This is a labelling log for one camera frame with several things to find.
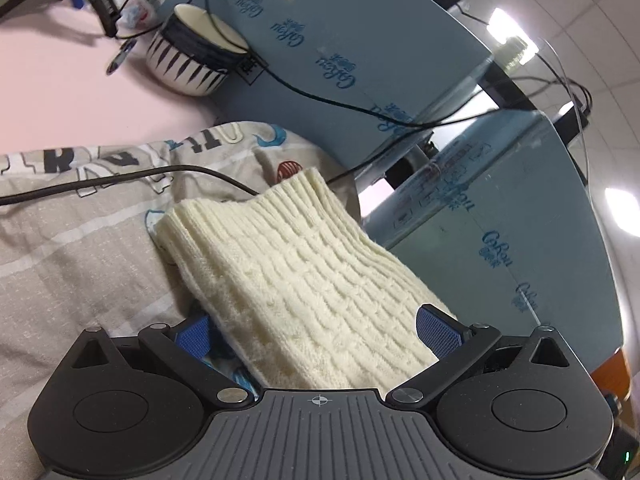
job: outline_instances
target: cream knitted fabric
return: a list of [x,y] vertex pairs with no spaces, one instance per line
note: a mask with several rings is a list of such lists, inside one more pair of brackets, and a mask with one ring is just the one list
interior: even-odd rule
[[157,233],[265,386],[384,395],[437,361],[415,313],[440,301],[367,238],[316,170],[248,202],[185,200]]

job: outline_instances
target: silver screw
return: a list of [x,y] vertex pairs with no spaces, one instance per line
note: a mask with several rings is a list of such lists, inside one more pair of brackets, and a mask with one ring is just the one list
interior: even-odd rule
[[236,404],[245,400],[249,394],[242,388],[225,388],[218,392],[218,400],[227,404]]
[[422,392],[415,388],[398,388],[394,390],[391,396],[403,404],[413,404],[414,402],[419,402],[424,397]]

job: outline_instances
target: triangular cutout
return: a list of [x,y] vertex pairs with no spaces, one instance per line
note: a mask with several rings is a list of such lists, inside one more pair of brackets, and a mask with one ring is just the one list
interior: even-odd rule
[[569,366],[569,361],[566,360],[561,349],[558,348],[558,343],[549,337],[540,340],[531,362],[537,365],[556,366],[559,368],[567,368]]
[[107,363],[109,363],[109,360],[104,354],[100,343],[95,339],[91,339],[91,341],[84,346],[73,368],[87,368],[89,366],[99,366]]

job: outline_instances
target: bowl rim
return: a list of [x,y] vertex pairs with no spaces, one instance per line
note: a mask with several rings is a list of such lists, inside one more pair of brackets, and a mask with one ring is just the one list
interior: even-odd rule
[[247,54],[249,52],[249,45],[246,40],[233,27],[221,20],[215,14],[212,13],[211,17],[224,36],[233,41],[233,43],[242,46],[243,49],[238,48],[229,40],[225,39],[223,34],[220,34],[215,27],[211,25],[209,20],[202,20],[203,23],[198,23],[198,18],[204,16],[206,12],[207,11],[203,8],[191,4],[177,4],[174,7],[175,17],[199,37],[216,47],[227,50],[233,54]]

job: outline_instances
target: striped bowl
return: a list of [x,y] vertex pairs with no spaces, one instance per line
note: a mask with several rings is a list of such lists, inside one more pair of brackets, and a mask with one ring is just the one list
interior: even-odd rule
[[146,65],[169,88],[203,96],[218,88],[248,51],[244,38],[217,16],[210,20],[206,10],[179,4],[156,32]]

